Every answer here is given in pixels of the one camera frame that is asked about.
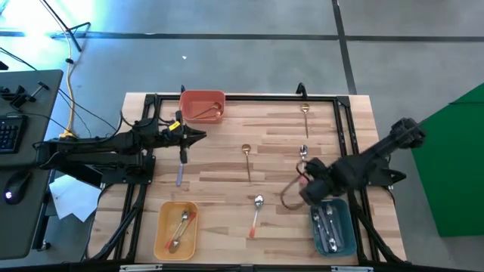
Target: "white paper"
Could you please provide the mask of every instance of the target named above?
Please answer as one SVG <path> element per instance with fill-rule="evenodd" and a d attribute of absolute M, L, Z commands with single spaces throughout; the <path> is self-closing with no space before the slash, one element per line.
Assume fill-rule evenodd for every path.
<path fill-rule="evenodd" d="M 101 189 L 69 175 L 56 178 L 49 187 L 59 219 L 72 213 L 84 222 L 98 207 Z"/>

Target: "desk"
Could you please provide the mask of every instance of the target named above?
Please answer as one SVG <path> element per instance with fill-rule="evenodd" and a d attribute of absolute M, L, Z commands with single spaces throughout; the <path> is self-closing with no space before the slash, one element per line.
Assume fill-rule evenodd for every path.
<path fill-rule="evenodd" d="M 42 90 L 36 95 L 35 103 L 26 102 L 21 109 L 25 113 L 51 115 L 57 90 L 62 80 L 61 70 L 27 71 L 0 73 L 0 85 L 15 92 L 22 85 L 29 94 L 37 88 L 37 82 L 44 82 L 50 90 Z M 7 101 L 0 99 L 0 115 L 14 110 Z M 0 154 L 0 190 L 3 193 L 7 180 L 18 167 L 32 165 L 36 160 L 36 151 L 32 144 L 44 140 L 48 119 L 41 116 L 29 116 L 25 135 L 17 154 Z M 8 205 L 0 199 L 0 260 L 23 258 L 32 246 L 34 231 L 41 211 L 42 200 L 48 184 L 50 171 L 34 170 L 23 200 L 16 205 Z"/>
<path fill-rule="evenodd" d="M 123 106 L 129 122 L 139 119 L 145 94 L 128 93 Z M 368 96 L 350 96 L 352 116 L 360 150 L 378 140 Z M 198 264 L 357 264 L 356 255 L 323 258 L 314 248 L 308 208 L 288 211 L 279 193 L 294 179 L 299 147 L 306 144 L 309 156 L 331 163 L 340 156 L 334 110 L 325 102 L 310 102 L 309 139 L 306 139 L 301 102 L 227 101 L 222 124 L 189 124 L 207 137 L 188 153 L 181 187 L 176 187 L 179 148 L 156 149 L 157 166 L 148 187 L 138 240 L 137 263 L 156 263 L 153 254 L 158 211 L 165 201 L 193 201 L 200 210 L 197 249 L 188 263 Z M 173 119 L 178 101 L 164 101 L 162 118 Z M 247 180 L 242 144 L 250 144 L 252 183 Z M 119 224 L 126 185 L 113 185 L 101 198 L 88 250 L 97 253 Z M 248 233 L 254 216 L 253 198 L 261 193 L 265 204 L 259 213 L 256 238 Z M 373 222 L 380 235 L 400 258 L 405 252 L 395 208 L 382 188 L 368 188 Z M 296 200 L 296 192 L 287 199 Z M 124 251 L 130 240 L 128 229 Z M 370 255 L 367 234 L 361 227 L 365 253 Z"/>

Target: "blue container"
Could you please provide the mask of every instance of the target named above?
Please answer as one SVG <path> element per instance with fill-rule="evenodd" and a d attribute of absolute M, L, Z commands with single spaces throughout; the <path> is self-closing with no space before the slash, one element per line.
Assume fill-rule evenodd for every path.
<path fill-rule="evenodd" d="M 356 252 L 356 239 L 355 233 L 353 232 L 353 225 L 351 222 L 351 216 L 349 214 L 349 207 L 346 202 L 342 199 L 326 199 L 321 201 L 320 207 L 323 210 L 326 209 L 327 205 L 331 205 L 334 211 L 333 223 L 337 232 L 340 235 L 341 243 L 343 246 L 338 247 L 336 252 L 331 250 L 325 251 L 323 243 L 319 235 L 318 225 L 313 220 L 313 215 L 318 214 L 318 207 L 313 206 L 309 210 L 309 220 L 311 221 L 312 237 L 315 243 L 316 250 L 324 256 L 327 257 L 337 257 L 337 256 L 347 256 L 353 255 Z"/>

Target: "orange container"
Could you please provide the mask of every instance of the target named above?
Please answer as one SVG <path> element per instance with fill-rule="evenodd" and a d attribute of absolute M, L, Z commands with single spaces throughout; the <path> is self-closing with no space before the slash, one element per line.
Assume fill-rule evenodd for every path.
<path fill-rule="evenodd" d="M 196 216 L 181 236 L 178 250 L 170 253 L 166 244 L 173 238 L 173 234 L 180 225 L 183 211 L 189 211 L 191 214 L 196 213 Z M 157 238 L 154 242 L 154 255 L 161 261 L 186 261 L 191 258 L 197 245 L 197 222 L 198 207 L 193 202 L 168 201 L 161 205 L 158 214 Z"/>
<path fill-rule="evenodd" d="M 223 91 L 187 90 L 180 96 L 181 114 L 187 122 L 220 123 L 224 116 L 224 108 Z"/>

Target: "computer mouse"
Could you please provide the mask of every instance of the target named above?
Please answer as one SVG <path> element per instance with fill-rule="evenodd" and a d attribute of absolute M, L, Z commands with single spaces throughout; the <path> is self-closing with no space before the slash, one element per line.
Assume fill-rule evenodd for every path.
<path fill-rule="evenodd" d="M 15 172 L 7 181 L 3 192 L 5 202 L 10 205 L 22 201 L 32 172 L 28 169 Z"/>

